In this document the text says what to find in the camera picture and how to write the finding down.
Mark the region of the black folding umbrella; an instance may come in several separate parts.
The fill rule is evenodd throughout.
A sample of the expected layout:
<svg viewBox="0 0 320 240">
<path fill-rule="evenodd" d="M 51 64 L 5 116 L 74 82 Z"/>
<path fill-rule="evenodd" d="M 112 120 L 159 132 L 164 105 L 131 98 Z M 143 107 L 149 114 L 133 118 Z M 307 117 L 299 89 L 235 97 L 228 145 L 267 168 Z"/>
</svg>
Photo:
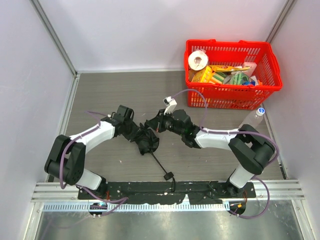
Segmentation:
<svg viewBox="0 0 320 240">
<path fill-rule="evenodd" d="M 159 147 L 160 139 L 155 135 L 155 133 L 151 129 L 146 128 L 141 123 L 137 125 L 135 122 L 132 123 L 129 139 L 131 142 L 135 142 L 137 144 L 138 150 L 141 155 L 151 154 L 153 159 L 157 162 L 159 167 L 163 170 L 164 172 L 163 178 L 166 181 L 171 180 L 171 186 L 169 190 L 172 193 L 174 193 L 176 191 L 176 180 L 175 180 L 174 174 L 171 171 L 167 171 L 154 154 L 154 152 Z"/>
</svg>

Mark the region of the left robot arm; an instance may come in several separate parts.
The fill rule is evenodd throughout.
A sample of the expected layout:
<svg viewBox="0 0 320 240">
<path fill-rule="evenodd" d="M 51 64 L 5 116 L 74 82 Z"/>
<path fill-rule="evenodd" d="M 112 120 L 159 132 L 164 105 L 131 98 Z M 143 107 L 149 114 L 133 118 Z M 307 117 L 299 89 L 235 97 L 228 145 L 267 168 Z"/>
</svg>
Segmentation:
<svg viewBox="0 0 320 240">
<path fill-rule="evenodd" d="M 119 135 L 132 141 L 139 131 L 139 126 L 134 123 L 133 118 L 134 111 L 120 105 L 116 112 L 98 118 L 96 125 L 81 133 L 57 136 L 44 165 L 44 171 L 58 178 L 62 189 L 67 185 L 76 185 L 103 198 L 108 190 L 107 180 L 85 169 L 86 155 L 93 148 Z"/>
</svg>

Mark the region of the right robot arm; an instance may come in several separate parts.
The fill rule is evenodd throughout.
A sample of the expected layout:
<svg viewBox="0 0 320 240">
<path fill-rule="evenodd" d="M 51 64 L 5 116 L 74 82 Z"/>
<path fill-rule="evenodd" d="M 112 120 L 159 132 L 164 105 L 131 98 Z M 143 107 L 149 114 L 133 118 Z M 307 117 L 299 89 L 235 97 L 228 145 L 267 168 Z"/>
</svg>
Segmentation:
<svg viewBox="0 0 320 240">
<path fill-rule="evenodd" d="M 264 171 L 276 152 L 271 141 L 249 124 L 230 131 L 202 129 L 182 109 L 172 113 L 165 113 L 161 109 L 154 118 L 146 120 L 144 125 L 158 133 L 175 133 L 190 148 L 231 151 L 239 162 L 226 181 L 226 191 L 233 197 L 243 193 L 247 182 Z"/>
</svg>

